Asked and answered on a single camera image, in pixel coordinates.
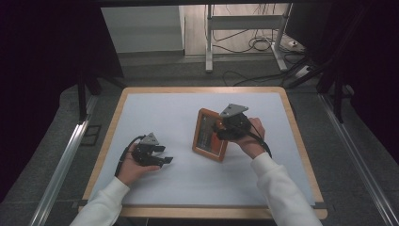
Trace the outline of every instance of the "white sleeve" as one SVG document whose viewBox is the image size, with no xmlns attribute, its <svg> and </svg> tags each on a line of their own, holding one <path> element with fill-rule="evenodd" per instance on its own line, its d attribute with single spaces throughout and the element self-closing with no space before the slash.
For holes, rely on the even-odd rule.
<svg viewBox="0 0 399 226">
<path fill-rule="evenodd" d="M 114 177 L 111 183 L 100 190 L 76 216 L 71 225 L 112 225 L 118 218 L 122 208 L 121 201 L 129 192 L 118 178 Z"/>
<path fill-rule="evenodd" d="M 284 166 L 262 153 L 253 159 L 251 167 L 258 175 L 258 188 L 279 226 L 322 225 Z"/>
</svg>

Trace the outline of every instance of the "person's left hand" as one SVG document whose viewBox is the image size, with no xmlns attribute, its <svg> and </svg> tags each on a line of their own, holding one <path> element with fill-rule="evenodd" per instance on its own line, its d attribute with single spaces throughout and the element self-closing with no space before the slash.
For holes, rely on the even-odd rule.
<svg viewBox="0 0 399 226">
<path fill-rule="evenodd" d="M 123 160 L 122 166 L 120 167 L 120 173 L 118 174 L 118 179 L 124 184 L 129 186 L 134 181 L 138 180 L 144 173 L 149 171 L 159 170 L 159 166 L 148 166 L 141 167 L 132 157 L 132 151 L 136 144 L 133 144 Z"/>
</svg>

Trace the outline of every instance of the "white desk frame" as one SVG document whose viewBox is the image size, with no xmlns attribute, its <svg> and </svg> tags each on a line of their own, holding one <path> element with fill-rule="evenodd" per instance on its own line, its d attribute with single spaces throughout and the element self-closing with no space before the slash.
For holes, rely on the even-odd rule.
<svg viewBox="0 0 399 226">
<path fill-rule="evenodd" d="M 245 29 L 278 29 L 276 41 L 271 43 L 271 49 L 282 72 L 287 71 L 283 55 L 279 50 L 282 34 L 287 25 L 291 10 L 291 3 L 287 5 L 282 15 L 250 15 L 250 16 L 213 16 L 212 5 L 208 5 L 205 70 L 211 73 L 213 66 L 213 48 L 211 33 L 214 30 L 245 30 Z"/>
</svg>

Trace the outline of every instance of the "white wall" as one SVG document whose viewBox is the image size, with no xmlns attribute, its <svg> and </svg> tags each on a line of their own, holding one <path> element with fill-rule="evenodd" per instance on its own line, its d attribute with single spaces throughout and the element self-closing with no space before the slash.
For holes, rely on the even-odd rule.
<svg viewBox="0 0 399 226">
<path fill-rule="evenodd" d="M 102 8 L 117 53 L 183 50 L 179 6 Z"/>
</svg>

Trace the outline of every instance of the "table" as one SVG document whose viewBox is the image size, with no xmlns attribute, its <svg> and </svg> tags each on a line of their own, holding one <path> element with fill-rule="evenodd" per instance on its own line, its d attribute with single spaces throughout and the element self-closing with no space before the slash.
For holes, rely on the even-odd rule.
<svg viewBox="0 0 399 226">
<path fill-rule="evenodd" d="M 116 133 L 117 125 L 123 111 L 124 104 L 130 93 L 203 93 L 215 95 L 221 93 L 237 94 L 237 93 L 277 93 L 281 98 L 281 102 L 289 126 L 293 132 L 295 144 L 302 162 L 303 168 L 306 171 L 307 179 L 310 183 L 311 194 L 314 197 L 316 205 L 314 211 L 319 218 L 327 217 L 327 209 L 324 206 L 323 197 L 321 195 L 319 186 L 315 179 L 313 170 L 311 168 L 311 162 L 308 158 L 305 146 L 303 144 L 301 135 L 295 122 L 293 111 L 290 107 L 288 97 L 285 90 L 282 88 L 128 88 L 125 89 L 120 97 L 120 101 L 115 110 L 114 117 L 108 128 L 106 137 L 104 139 L 103 147 L 101 148 L 98 156 L 96 165 L 91 174 L 88 182 L 87 189 L 82 198 L 83 201 L 87 201 L 95 187 L 95 183 L 99 178 L 102 167 L 108 151 L 110 149 L 113 136 Z M 133 217 L 133 218 L 272 218 L 269 209 L 264 206 L 180 206 L 180 205 L 123 205 L 120 213 L 122 217 Z"/>
</svg>

